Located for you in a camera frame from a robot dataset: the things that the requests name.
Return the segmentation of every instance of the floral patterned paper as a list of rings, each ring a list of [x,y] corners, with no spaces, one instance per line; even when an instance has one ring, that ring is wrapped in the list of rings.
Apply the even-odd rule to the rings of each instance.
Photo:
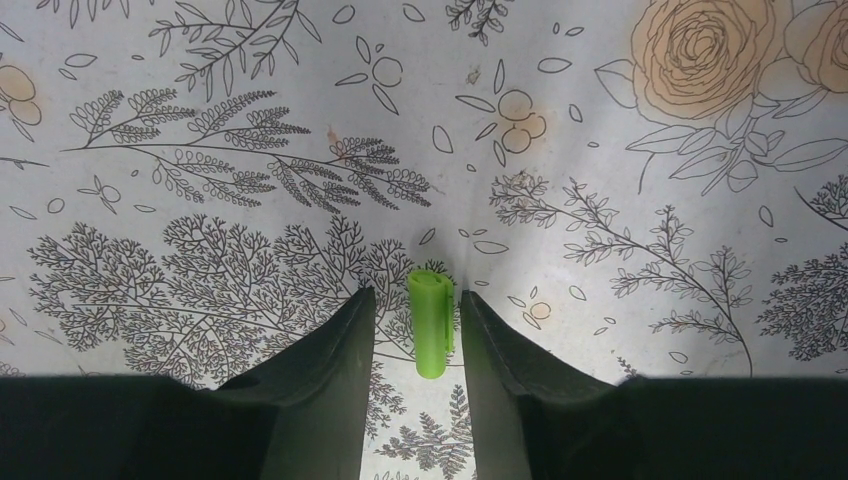
[[[215,387],[370,285],[360,478],[475,478],[416,268],[608,382],[845,375],[846,38],[844,0],[5,2],[0,375]]]

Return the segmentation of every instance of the fern illustration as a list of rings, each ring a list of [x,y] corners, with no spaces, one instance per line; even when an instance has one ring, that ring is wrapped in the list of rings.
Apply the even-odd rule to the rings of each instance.
[[[789,356],[809,361],[848,352],[848,243],[821,259],[790,265],[772,276],[779,289],[757,318],[761,335],[782,335],[794,343]]]
[[[630,228],[616,228],[614,218],[619,214],[608,206],[609,198],[600,198],[597,193],[586,193],[587,185],[571,179],[563,188],[566,195],[564,210],[544,200],[549,182],[542,177],[533,177],[524,172],[513,176],[496,178],[492,183],[490,205],[496,207],[496,215],[507,225],[535,223],[542,228],[551,228],[559,218],[569,222],[567,232],[582,230],[586,236],[582,244],[566,243],[565,258],[589,266],[609,258],[613,253],[624,262],[635,253],[647,259],[645,266],[635,273],[618,269],[618,276],[611,280],[615,296],[623,298],[640,287],[653,287],[655,291],[676,294],[681,300],[692,299],[710,307],[709,313],[700,309],[689,309],[670,314],[651,324],[654,333],[665,329],[672,333],[694,330],[707,333],[716,345],[739,343],[748,360],[748,373],[753,375],[750,350],[737,328],[735,312],[750,304],[752,287],[741,285],[751,271],[727,246],[700,261],[691,261],[684,256],[686,239],[694,233],[668,205],[655,213],[659,224],[650,229],[655,235],[652,242],[634,239]]]
[[[448,16],[451,30],[457,31],[461,23],[471,26],[468,36],[480,40],[484,47],[489,46],[489,35],[486,30],[503,33],[504,26],[498,17],[509,15],[504,2],[498,0],[455,0],[455,6],[447,5],[445,13]]]
[[[83,223],[59,240],[41,237],[28,250],[43,270],[30,277],[36,311],[57,319],[78,351],[117,341],[132,370],[199,388],[287,348],[360,285],[373,285],[375,356],[414,361],[410,339],[389,333],[411,331],[403,279],[413,262],[396,240],[368,244],[362,227],[342,216],[330,219],[322,237],[295,224],[271,239],[204,215],[171,221],[163,239],[170,251],[157,259],[134,240]],[[436,261],[424,265],[442,268]],[[372,365],[366,427],[372,438],[406,411],[383,367]]]
[[[400,437],[391,437],[389,443],[375,453],[403,460],[415,458],[425,472],[438,467],[445,480],[453,480],[465,469],[466,459],[474,452],[468,399],[462,385],[453,388],[450,413],[451,425],[446,430],[431,415],[421,412],[420,431],[403,426],[400,428]]]
[[[220,78],[229,97],[239,70],[243,75],[250,70],[250,80],[263,70],[273,76],[277,65],[275,51],[281,44],[299,64],[297,50],[286,39],[295,19],[321,43],[315,25],[300,9],[300,0],[226,0],[219,15],[204,12],[189,2],[177,2],[177,6],[174,21],[157,20],[149,36],[161,37],[159,56],[168,52],[172,34],[188,41],[186,53],[194,60],[180,63],[186,72],[175,81],[187,84],[190,92],[198,79],[204,79],[207,102],[214,94],[216,78]]]
[[[170,105],[168,102],[177,98],[174,89],[144,90],[126,99],[132,114],[115,122],[113,116],[125,96],[112,90],[70,114],[74,124],[88,133],[88,139],[83,146],[66,151],[118,148],[143,154],[153,161],[150,178],[154,184],[195,203],[215,198],[256,207],[262,204],[258,195],[277,188],[267,183],[274,177],[299,203],[334,214],[341,213],[341,206],[360,205],[361,193],[393,210],[400,207],[391,199],[430,206],[423,196],[430,189],[427,179],[395,168],[400,160],[394,155],[395,149],[383,140],[339,140],[330,146],[332,157],[326,160],[280,153],[289,144],[288,136],[311,132],[283,122],[289,113],[286,107],[250,108],[274,95],[267,90],[248,92],[198,112]],[[188,120],[186,129],[194,139],[157,142],[160,128],[178,120]],[[107,134],[114,143],[104,144],[101,138]],[[269,173],[236,169],[221,159],[237,154],[258,157]]]
[[[839,175],[836,181],[827,182],[809,200],[797,188],[795,193],[816,215],[848,232],[848,175]]]

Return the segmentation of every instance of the rose illustration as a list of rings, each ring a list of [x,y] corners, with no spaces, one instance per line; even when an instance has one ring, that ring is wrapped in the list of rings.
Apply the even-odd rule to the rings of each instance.
[[[640,113],[666,125],[712,127],[756,92],[791,18],[790,0],[654,0],[632,36]]]
[[[807,67],[805,80],[848,93],[848,2],[819,3],[798,14],[786,29],[786,50]]]

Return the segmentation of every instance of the green cap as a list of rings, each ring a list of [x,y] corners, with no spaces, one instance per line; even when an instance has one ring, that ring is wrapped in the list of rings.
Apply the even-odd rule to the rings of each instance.
[[[407,277],[415,368],[424,378],[445,373],[453,352],[453,282],[445,275],[416,270]]]

